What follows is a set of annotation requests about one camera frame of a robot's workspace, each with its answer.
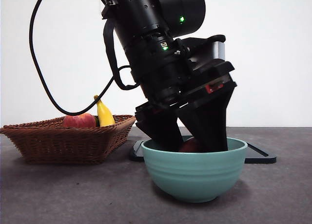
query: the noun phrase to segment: yellow banana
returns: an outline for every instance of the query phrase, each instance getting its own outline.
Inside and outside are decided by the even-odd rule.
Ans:
[[[104,103],[99,100],[97,102],[97,116],[99,120],[99,126],[100,127],[105,127],[108,125],[115,124],[114,117],[112,116],[112,113],[110,110],[104,105]]]

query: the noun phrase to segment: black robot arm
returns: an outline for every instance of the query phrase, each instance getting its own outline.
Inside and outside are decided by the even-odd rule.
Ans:
[[[179,118],[203,145],[227,150],[226,108],[236,83],[225,61],[224,35],[178,36],[195,32],[205,17],[204,0],[102,0],[107,19],[104,41],[114,79],[123,90],[139,84],[148,102],[136,108],[137,126],[168,150],[183,143]],[[113,31],[129,60],[134,86],[119,76]]]

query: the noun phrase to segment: table surface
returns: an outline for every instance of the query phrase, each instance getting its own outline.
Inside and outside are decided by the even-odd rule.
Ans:
[[[201,204],[175,200],[128,160],[139,129],[96,166],[28,165],[1,136],[2,224],[310,224],[312,128],[228,128],[228,136],[277,155],[245,164],[235,186]]]

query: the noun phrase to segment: red apple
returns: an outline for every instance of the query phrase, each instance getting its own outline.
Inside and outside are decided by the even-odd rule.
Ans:
[[[190,139],[185,141],[179,150],[179,152],[202,152],[202,151],[203,146],[194,137],[191,137]]]
[[[95,128],[96,120],[93,115],[89,113],[83,113],[77,116],[65,116],[63,121],[64,127],[73,128]]]

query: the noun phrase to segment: white wall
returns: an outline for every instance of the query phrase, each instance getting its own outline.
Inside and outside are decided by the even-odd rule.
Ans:
[[[62,116],[50,103],[33,65],[29,20],[37,0],[1,0],[1,126]],[[228,126],[312,127],[312,0],[206,0],[194,37],[225,34],[226,58],[237,82]],[[34,45],[56,101],[79,111],[111,77],[99,0],[44,0]],[[119,44],[119,65],[127,60]],[[125,82],[131,75],[124,72]],[[142,91],[115,84],[102,99],[114,114],[133,114]]]

